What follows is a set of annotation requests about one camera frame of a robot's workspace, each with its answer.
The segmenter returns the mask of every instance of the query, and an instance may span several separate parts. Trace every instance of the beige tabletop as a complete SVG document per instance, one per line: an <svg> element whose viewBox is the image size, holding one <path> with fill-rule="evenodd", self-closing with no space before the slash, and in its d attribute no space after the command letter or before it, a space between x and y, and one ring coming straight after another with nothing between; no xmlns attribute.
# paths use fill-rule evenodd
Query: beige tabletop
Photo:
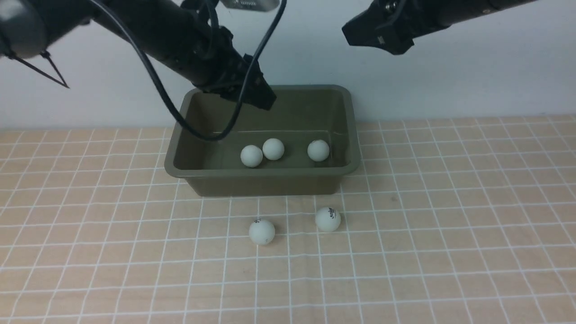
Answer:
<svg viewBox="0 0 576 324"><path fill-rule="evenodd" d="M218 199L171 129L0 131L0 323L576 322L574 116L358 128L339 193Z"/></svg>

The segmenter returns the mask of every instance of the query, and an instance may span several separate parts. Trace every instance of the plastic tub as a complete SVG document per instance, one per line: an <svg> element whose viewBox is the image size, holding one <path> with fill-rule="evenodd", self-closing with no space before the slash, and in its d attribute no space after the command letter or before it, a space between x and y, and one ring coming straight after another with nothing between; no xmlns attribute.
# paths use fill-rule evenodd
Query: plastic tub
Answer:
<svg viewBox="0 0 576 324"><path fill-rule="evenodd" d="M354 110L348 90L336 85L273 86L277 100L270 111L249 105L232 133L220 142L196 139L176 125L164 167L185 179L203 197L321 195L338 191L343 176L360 164ZM221 131L234 103L216 95L192 90L180 112L203 134ZM262 148L264 141L278 138L286 151L278 161L266 158L256 168L240 161L246 145ZM331 148L322 162L312 161L308 144L324 140Z"/></svg>

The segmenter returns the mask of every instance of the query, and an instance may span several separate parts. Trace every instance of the black wire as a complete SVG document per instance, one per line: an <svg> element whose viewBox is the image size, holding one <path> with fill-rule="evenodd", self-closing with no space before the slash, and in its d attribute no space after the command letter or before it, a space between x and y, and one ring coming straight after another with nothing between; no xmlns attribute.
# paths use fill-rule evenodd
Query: black wire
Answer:
<svg viewBox="0 0 576 324"><path fill-rule="evenodd" d="M204 5L208 10L208 17L210 18L210 42L208 44L208 50L202 56L202 59L211 59L214 56L214 43L216 43L216 37L218 36L218 30L220 29L220 24L218 22L218 14L216 14L216 7L212 3L212 0L204 0Z"/></svg>
<svg viewBox="0 0 576 324"><path fill-rule="evenodd" d="M238 115L240 114L240 108L242 107L242 102L244 101L244 96L246 94L246 89L248 87L248 81L250 80L250 76L252 75L252 73L254 71L254 67L256 66L256 62L257 62L258 58L260 57L260 54L262 54L264 47L268 43L270 37L272 36L272 33L274 32L274 30L276 29L276 26L278 26L278 23L280 22L280 19L282 18L282 14L284 13L284 9L286 8L286 1L287 0L282 0L280 7L278 8L278 11L276 12L276 16L274 17L274 20L272 21L272 24L270 24L270 27L266 31L264 38L262 38L262 41L258 45L256 52L254 53L254 57L252 58L252 61L250 62L250 65L248 66L248 70L246 71L246 76L244 78L244 82L242 83L242 88L240 89L240 94L238 96L238 100L236 101L236 107L234 109L234 113L232 115L232 118L230 119L230 122L228 122L228 125L226 126L226 128L224 128L224 130L220 134L212 136L212 137L208 137L208 136L205 136L205 135L199 133L192 126L190 126L188 124L188 122L186 122L184 117L182 117L182 115L180 114L178 109L176 109L176 107L172 103L172 100L170 99L170 97L166 93L166 89L164 88L162 81L160 80L158 74L156 73L156 70L154 69L154 67L150 63L148 56L146 56L146 54L142 51L142 49L140 48L140 46L136 42L134 35L132 35L132 32L124 25L124 23L116 15L116 13L114 13L110 8L108 8L102 2L100 2L100 0L88 0L88 1L91 2L93 5L95 5L96 7L98 7L104 14L106 14L112 20L112 22L114 22L114 24L120 29L120 31L122 31L124 36L128 39L128 42L132 45L132 47L136 51L136 54L138 54L138 57L140 57L140 60L142 61L142 63L144 64L144 67L148 71L148 74L150 75L150 79L154 83L154 86L156 86L156 90L158 90L158 94L162 98L162 101L166 105L166 108L172 114L172 116L174 117L176 122L182 128L186 129L192 135L200 138L201 140L219 141L219 140L224 139L226 136L228 136L228 134L230 133L230 131L232 130L232 128L236 124L236 120L238 119Z"/></svg>

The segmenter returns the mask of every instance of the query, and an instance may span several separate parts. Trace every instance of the ping pong ball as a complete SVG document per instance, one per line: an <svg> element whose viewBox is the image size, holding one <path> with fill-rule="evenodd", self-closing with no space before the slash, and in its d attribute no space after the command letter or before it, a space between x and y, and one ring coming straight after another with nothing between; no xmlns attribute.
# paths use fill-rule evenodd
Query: ping pong ball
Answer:
<svg viewBox="0 0 576 324"><path fill-rule="evenodd" d="M323 140L313 141L308 145L308 156L314 162L322 162L330 155L330 147Z"/></svg>
<svg viewBox="0 0 576 324"><path fill-rule="evenodd" d="M337 230L341 221L340 213L334 208L324 207L316 212L316 227L322 232Z"/></svg>
<svg viewBox="0 0 576 324"><path fill-rule="evenodd" d="M255 168L262 162L262 150L254 145L248 145L240 152L240 160L249 168Z"/></svg>
<svg viewBox="0 0 576 324"><path fill-rule="evenodd" d="M284 155L284 144L282 144L282 141L277 138L270 138L264 142L262 152L264 152L264 156L267 159L276 161Z"/></svg>
<svg viewBox="0 0 576 324"><path fill-rule="evenodd" d="M267 221L259 218L254 221L250 225L250 229L248 230L248 236L250 236L250 240L254 242L256 245L266 245L270 243L274 235L276 234L276 230L274 229L274 225Z"/></svg>

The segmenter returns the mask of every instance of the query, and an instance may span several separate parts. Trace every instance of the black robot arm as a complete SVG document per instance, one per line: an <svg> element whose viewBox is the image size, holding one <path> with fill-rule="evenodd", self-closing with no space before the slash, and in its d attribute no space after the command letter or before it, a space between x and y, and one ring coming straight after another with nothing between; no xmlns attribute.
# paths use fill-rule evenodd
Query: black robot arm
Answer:
<svg viewBox="0 0 576 324"><path fill-rule="evenodd" d="M207 23L203 0L103 0L124 23L145 53L192 84L231 101L237 101L250 55L232 46L232 33ZM218 0L211 1L215 6ZM126 39L101 10L87 0L0 0L0 56L20 59L39 55L75 27L94 20ZM255 62L243 102L269 110L276 96Z"/></svg>
<svg viewBox="0 0 576 324"><path fill-rule="evenodd" d="M373 0L342 31L352 46L406 53L414 38L536 0Z"/></svg>

